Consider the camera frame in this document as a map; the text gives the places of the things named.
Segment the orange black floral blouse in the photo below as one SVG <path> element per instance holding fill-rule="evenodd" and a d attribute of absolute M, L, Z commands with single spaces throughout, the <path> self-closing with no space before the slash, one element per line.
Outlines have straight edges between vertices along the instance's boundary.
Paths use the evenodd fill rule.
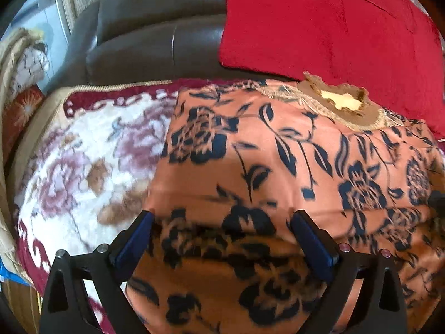
<path fill-rule="evenodd" d="M 126 294 L 151 333 L 294 333 L 325 285 L 290 230 L 388 250 L 418 332 L 444 296 L 444 230 L 427 201 L 444 156 L 423 121 L 338 118 L 316 78 L 183 88 L 145 209 L 152 238 Z"/>

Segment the dark brown leather sofa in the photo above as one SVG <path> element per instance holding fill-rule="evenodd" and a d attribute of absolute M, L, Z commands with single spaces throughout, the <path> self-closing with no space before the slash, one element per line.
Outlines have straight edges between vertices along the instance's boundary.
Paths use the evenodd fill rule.
<path fill-rule="evenodd" d="M 178 78 L 262 79 L 219 63 L 226 0 L 99 0 L 83 11 L 46 91 Z"/>

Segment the silver refrigerator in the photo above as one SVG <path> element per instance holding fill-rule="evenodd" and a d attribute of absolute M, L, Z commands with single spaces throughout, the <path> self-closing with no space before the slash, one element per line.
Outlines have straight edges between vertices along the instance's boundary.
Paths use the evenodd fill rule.
<path fill-rule="evenodd" d="M 45 93 L 50 80 L 60 70 L 68 50 L 59 3 L 57 0 L 25 0 L 20 4 L 20 10 L 12 17 L 11 22 L 6 25 L 1 38 L 5 38 L 13 29 L 19 27 L 36 30 L 41 34 L 38 47 L 45 52 L 48 64 L 38 87 Z"/>

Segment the large red cushion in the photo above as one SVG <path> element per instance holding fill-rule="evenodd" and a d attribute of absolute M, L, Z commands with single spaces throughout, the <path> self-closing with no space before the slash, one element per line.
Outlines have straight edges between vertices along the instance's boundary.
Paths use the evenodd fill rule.
<path fill-rule="evenodd" d="M 226 7 L 224 67 L 294 80 L 309 72 L 363 87 L 444 137 L 441 40 L 410 0 L 226 0 Z"/>

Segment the floral plush sofa blanket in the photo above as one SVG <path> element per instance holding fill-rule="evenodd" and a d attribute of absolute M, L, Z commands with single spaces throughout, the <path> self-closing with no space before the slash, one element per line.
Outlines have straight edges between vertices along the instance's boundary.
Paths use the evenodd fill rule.
<path fill-rule="evenodd" d="M 64 87 L 36 110 L 6 180 L 17 258 L 39 300 L 56 251 L 92 252 L 142 209 L 182 89 L 199 79 Z"/>

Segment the white patterned cloth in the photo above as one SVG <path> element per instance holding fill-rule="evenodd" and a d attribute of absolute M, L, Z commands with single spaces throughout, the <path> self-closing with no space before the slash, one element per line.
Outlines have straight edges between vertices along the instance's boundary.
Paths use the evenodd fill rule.
<path fill-rule="evenodd" d="M 10 88 L 13 93 L 37 85 L 46 75 L 49 61 L 46 54 L 46 44 L 36 43 L 27 47 L 20 56 L 14 68 Z"/>

